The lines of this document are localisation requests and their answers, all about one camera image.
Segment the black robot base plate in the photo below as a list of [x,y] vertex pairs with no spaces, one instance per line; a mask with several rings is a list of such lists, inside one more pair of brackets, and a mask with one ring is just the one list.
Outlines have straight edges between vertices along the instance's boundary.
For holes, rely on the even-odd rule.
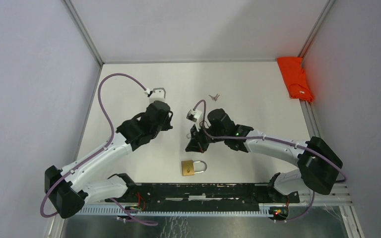
[[116,201],[138,204],[145,212],[238,212],[300,199],[298,192],[282,195],[265,183],[141,183]]

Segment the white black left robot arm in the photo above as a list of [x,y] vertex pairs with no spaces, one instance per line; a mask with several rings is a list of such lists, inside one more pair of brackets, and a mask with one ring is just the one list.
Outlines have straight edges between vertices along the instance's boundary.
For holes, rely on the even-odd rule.
[[69,218],[85,204],[109,198],[132,201],[136,196],[134,186],[127,183],[126,176],[114,176],[107,180],[92,182],[93,176],[112,165],[140,146],[149,143],[161,131],[172,129],[173,112],[169,105],[154,101],[146,110],[124,121],[112,130],[109,139],[85,157],[58,169],[50,166],[45,170],[45,198],[50,200],[56,214]]

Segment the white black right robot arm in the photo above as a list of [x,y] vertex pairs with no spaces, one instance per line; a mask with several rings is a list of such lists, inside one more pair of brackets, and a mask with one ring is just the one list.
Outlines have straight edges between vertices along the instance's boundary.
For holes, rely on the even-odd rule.
[[305,189],[329,195],[339,182],[343,163],[320,137],[307,141],[271,137],[250,126],[235,124],[223,109],[208,114],[208,127],[202,111],[190,110],[186,118],[194,123],[186,152],[204,153],[210,144],[223,142],[234,151],[263,154],[294,165],[295,170],[276,173],[269,181],[266,194],[272,202]]

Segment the silver key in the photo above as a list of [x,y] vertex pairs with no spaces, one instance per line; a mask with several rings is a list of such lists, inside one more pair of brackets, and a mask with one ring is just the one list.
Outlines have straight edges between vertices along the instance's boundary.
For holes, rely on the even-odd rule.
[[218,98],[219,98],[219,94],[216,94],[216,95],[209,95],[209,97],[213,100],[213,101],[217,101],[218,100]]

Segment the large brass padlock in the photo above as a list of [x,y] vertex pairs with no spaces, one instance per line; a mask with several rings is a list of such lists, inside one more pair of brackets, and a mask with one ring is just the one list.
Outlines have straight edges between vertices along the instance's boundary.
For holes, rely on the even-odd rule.
[[207,163],[204,161],[187,160],[181,162],[182,176],[194,176],[207,170]]

